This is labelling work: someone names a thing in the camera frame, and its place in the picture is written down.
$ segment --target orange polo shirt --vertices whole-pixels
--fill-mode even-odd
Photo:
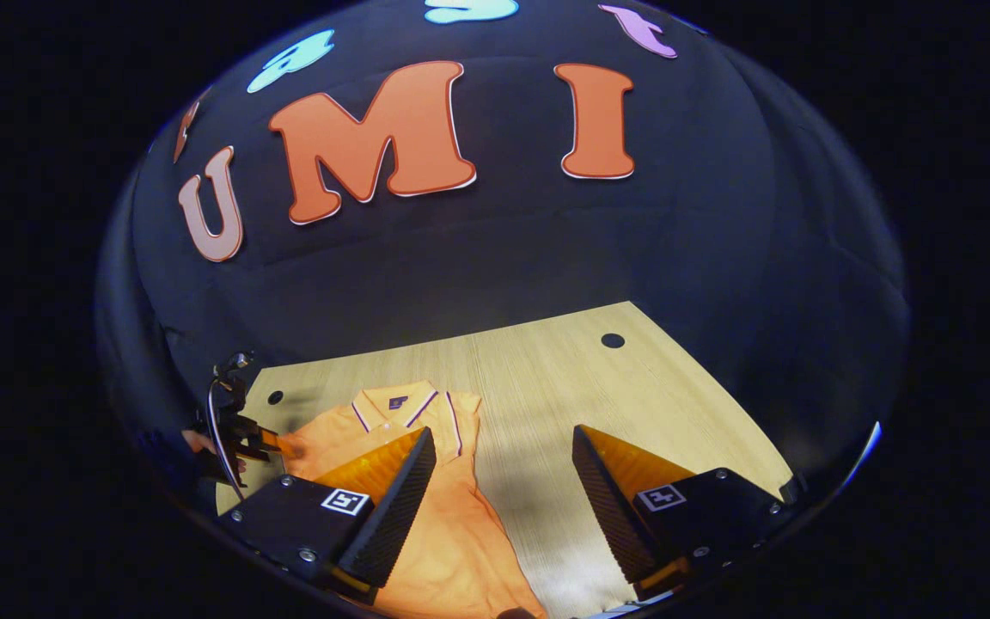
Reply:
[[[498,616],[525,608],[543,618],[498,514],[476,487],[480,397],[428,381],[366,389],[285,436],[288,473],[312,481],[390,440],[429,427],[437,466],[388,583],[373,607],[401,619]]]

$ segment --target wooden table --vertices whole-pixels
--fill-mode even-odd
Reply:
[[[602,344],[620,334],[620,348]],[[243,415],[292,432],[365,388],[429,380],[483,396],[476,481],[498,510],[519,563],[553,619],[635,599],[590,510],[571,461],[586,424],[695,474],[728,467],[767,493],[792,477],[754,421],[698,362],[633,303],[307,364],[266,368]],[[267,397],[283,391],[270,405]],[[252,493],[280,474],[248,463]],[[236,503],[217,485],[217,508]]]

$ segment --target light blue cutout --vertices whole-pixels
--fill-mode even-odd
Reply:
[[[441,24],[500,20],[518,12],[514,0],[425,0],[425,5],[436,7],[425,13],[425,19]]]
[[[333,30],[315,33],[271,58],[270,62],[262,65],[262,73],[248,84],[247,92],[258,93],[259,90],[276,82],[280,76],[295,73],[323,58],[334,48],[334,43],[327,43],[333,34]]]

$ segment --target letter m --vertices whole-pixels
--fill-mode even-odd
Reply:
[[[442,192],[476,180],[476,166],[461,158],[453,128],[450,90],[464,74],[459,63],[419,63],[393,71],[381,83],[365,119],[358,122],[330,95],[319,93],[290,103],[270,118],[282,134],[290,165],[294,224],[334,215],[342,204],[323,185],[320,164],[330,169],[357,201],[373,199],[388,142],[396,171],[388,190],[397,196]]]

